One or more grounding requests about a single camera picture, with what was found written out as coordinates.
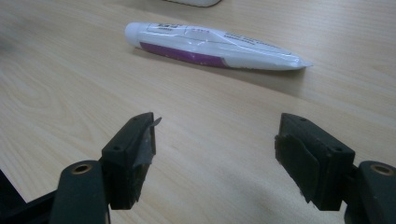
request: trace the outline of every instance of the table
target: table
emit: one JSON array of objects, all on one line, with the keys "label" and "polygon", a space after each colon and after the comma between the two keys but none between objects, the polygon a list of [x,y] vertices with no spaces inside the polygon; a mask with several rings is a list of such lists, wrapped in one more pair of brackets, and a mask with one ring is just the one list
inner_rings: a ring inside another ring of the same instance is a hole
[{"label": "table", "polygon": [[[289,49],[314,66],[272,72],[183,63],[129,46],[130,21],[196,24]],[[141,200],[112,223],[344,223],[307,204],[275,159],[283,112],[396,166],[396,3],[0,0],[0,168],[26,201],[97,160],[152,111]]]}]

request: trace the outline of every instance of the purple label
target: purple label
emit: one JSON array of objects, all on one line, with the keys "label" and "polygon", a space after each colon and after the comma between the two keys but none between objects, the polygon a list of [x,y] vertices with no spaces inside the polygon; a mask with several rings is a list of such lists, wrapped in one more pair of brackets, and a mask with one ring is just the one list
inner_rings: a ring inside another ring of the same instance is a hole
[{"label": "purple label", "polygon": [[140,42],[142,49],[148,52],[166,56],[169,58],[181,60],[187,63],[198,63],[201,65],[228,67],[224,60],[220,57],[189,52],[181,49],[171,49],[163,46],[152,45]]}]

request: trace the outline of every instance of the light wood tabletop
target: light wood tabletop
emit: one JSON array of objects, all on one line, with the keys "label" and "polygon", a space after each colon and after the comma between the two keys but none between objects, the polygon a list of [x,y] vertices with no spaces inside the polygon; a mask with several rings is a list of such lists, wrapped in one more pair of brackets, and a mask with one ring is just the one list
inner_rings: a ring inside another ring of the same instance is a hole
[{"label": "light wood tabletop", "polygon": [[[300,71],[184,63],[130,46],[131,21],[194,24],[274,44]],[[153,112],[157,155],[139,203],[112,223],[344,223],[320,212],[275,158],[281,113],[310,119],[396,166],[396,2],[0,0],[0,168],[25,201],[98,160]]]}]

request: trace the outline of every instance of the white object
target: white object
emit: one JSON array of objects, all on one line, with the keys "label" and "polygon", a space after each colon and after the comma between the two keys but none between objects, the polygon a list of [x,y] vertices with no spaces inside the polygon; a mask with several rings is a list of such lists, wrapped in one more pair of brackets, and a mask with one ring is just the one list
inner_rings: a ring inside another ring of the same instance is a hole
[{"label": "white object", "polygon": [[166,0],[166,1],[186,4],[194,7],[211,7],[220,0]]},{"label": "white object", "polygon": [[260,40],[200,26],[131,22],[125,28],[125,37],[137,48],[202,65],[265,70],[296,70],[312,65]]}]

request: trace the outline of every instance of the screw hole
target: screw hole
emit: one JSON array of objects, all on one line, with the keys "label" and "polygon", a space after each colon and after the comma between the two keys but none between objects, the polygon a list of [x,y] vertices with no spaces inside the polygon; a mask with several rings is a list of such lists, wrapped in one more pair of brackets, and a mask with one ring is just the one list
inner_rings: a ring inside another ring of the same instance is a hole
[{"label": "screw hole", "polygon": [[84,173],[87,173],[91,170],[92,166],[90,164],[81,164],[77,167],[75,167],[72,171],[73,175],[82,175]]},{"label": "screw hole", "polygon": [[372,168],[372,170],[376,171],[381,175],[394,175],[394,171],[385,165],[373,164],[370,167]]}]

